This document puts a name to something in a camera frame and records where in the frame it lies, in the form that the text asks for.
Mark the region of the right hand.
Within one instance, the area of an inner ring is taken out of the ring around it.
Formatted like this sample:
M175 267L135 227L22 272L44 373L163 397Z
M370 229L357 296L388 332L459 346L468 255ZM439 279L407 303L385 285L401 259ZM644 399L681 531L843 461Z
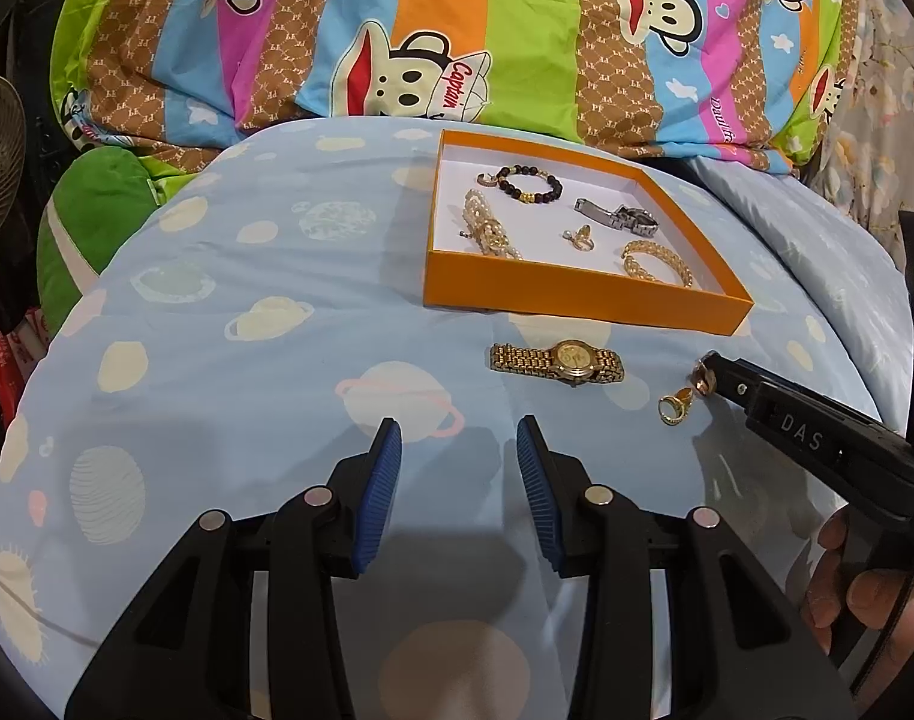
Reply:
M847 539L847 509L839 509L821 527L818 544L823 548L810 578L800 614L823 652L831 649L831 626L846 605L862 626L879 631L893 610L904 575L895 571L865 571L850 582L841 578L841 557ZM854 699L857 717L865 718L889 684L893 683L914 653L914 589L893 634L885 642L877 665Z

